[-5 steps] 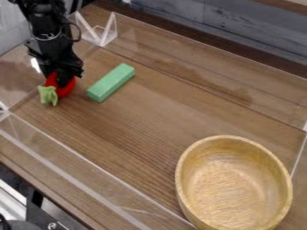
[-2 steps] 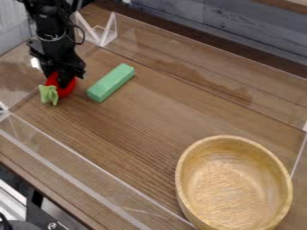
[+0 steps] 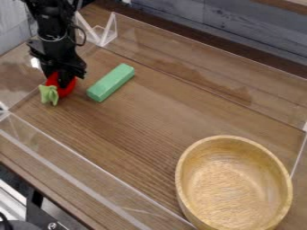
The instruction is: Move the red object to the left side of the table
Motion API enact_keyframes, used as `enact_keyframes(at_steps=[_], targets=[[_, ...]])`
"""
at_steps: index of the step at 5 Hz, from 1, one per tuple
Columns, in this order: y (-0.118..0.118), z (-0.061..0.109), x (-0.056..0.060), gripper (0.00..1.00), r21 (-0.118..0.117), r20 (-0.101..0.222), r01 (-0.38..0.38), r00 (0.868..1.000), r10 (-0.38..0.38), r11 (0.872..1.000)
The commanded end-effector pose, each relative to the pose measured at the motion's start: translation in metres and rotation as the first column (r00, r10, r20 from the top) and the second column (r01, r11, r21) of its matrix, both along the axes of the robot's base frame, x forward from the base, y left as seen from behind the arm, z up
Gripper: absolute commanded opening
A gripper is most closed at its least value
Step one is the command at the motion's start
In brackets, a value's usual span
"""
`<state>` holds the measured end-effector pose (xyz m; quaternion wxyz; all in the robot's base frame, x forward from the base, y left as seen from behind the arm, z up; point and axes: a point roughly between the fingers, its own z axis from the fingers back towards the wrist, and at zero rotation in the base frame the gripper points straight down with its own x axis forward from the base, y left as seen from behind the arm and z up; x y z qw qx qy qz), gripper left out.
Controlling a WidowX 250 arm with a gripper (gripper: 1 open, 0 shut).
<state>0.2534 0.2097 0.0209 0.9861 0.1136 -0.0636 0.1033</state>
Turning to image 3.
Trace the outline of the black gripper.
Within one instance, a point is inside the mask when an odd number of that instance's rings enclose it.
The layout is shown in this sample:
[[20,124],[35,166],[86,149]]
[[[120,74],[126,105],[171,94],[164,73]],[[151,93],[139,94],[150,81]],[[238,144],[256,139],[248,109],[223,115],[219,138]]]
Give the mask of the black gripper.
[[59,86],[67,88],[76,77],[83,79],[87,63],[76,52],[78,44],[71,39],[59,41],[28,40],[30,54],[39,59],[46,77],[59,72]]

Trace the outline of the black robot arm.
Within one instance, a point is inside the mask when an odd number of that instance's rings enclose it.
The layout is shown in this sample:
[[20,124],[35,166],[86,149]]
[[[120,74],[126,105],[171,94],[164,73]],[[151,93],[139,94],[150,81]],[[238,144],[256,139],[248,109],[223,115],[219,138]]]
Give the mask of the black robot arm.
[[38,23],[38,38],[28,41],[30,53],[40,61],[46,78],[58,74],[58,85],[63,89],[87,73],[87,63],[78,54],[78,47],[87,42],[78,43],[76,30],[84,32],[76,24],[79,1],[22,0]]

